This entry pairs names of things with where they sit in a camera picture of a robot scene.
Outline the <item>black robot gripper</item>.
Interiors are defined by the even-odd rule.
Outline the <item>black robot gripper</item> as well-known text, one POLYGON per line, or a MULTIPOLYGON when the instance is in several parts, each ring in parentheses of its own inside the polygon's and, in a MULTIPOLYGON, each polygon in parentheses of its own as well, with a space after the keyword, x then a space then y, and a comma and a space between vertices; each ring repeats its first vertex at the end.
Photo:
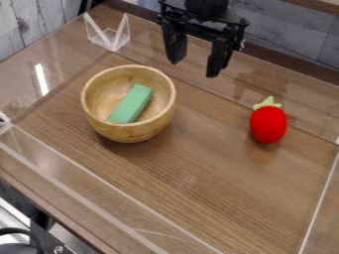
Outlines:
POLYGON ((166 54, 171 64, 187 56, 187 36, 182 31, 203 40, 213 41, 209 56, 207 77, 217 77, 229 66, 235 51, 245 47, 245 34, 250 21, 231 12, 230 0, 159 0, 166 54))

